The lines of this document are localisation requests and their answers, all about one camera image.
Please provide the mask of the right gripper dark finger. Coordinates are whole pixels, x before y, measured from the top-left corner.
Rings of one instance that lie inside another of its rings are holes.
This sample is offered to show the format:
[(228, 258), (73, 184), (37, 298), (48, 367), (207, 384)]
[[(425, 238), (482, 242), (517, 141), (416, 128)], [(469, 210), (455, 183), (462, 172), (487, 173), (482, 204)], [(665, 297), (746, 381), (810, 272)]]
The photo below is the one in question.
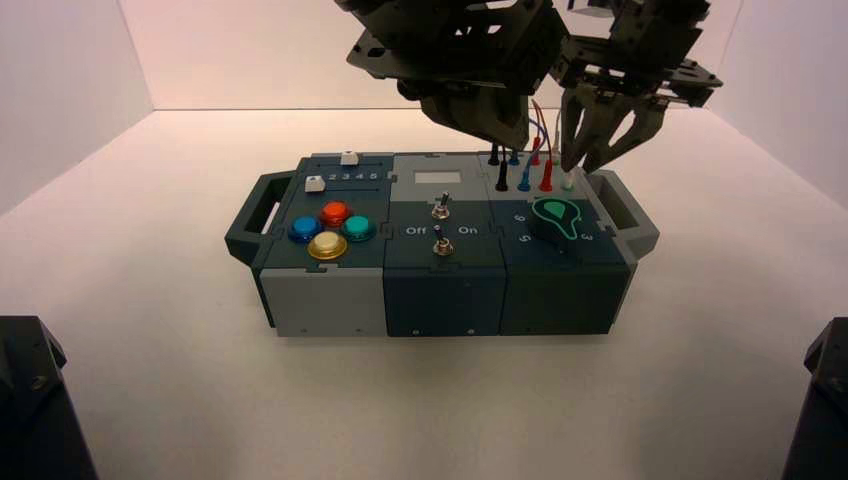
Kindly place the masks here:
[[(634, 116), (632, 124), (617, 140), (613, 140), (630, 113)], [(626, 107), (622, 114), (617, 114), (596, 145), (596, 168), (607, 165), (652, 139), (663, 126), (665, 113), (665, 105), (649, 105)]]
[(595, 171), (621, 155), (610, 145), (626, 117), (626, 100), (620, 93), (600, 89), (571, 89), (562, 106), (561, 168), (571, 171), (585, 160), (585, 171)]

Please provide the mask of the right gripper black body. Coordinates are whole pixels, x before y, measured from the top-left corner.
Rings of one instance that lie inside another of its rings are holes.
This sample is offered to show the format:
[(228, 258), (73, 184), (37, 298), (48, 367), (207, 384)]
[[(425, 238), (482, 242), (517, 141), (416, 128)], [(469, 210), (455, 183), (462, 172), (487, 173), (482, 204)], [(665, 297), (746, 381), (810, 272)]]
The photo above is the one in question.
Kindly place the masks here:
[(688, 54), (709, 15), (708, 1), (587, 1), (577, 14), (612, 20), (606, 37), (568, 33), (553, 66), (562, 87), (588, 83), (628, 96), (658, 96), (702, 107), (723, 86)]

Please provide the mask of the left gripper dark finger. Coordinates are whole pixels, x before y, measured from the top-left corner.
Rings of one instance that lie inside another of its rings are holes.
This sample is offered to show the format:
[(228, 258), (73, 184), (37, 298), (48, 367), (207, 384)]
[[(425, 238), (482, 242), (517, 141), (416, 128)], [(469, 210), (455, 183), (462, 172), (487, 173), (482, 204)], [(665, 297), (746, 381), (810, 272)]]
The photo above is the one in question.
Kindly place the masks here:
[(523, 149), (529, 141), (528, 97), (496, 89), (494, 107), (495, 141), (511, 149)]
[(422, 112), (436, 124), (496, 142), (492, 133), (491, 95), (480, 89), (468, 96), (432, 95), (420, 100)]

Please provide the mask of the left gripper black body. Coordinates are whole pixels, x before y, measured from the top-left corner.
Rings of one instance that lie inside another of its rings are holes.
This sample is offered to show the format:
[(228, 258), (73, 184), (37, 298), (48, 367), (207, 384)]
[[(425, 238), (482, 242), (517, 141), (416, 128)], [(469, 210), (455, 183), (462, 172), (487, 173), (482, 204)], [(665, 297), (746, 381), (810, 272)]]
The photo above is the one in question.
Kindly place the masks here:
[(532, 95), (569, 32), (550, 1), (339, 1), (364, 31), (350, 65), (376, 79)]

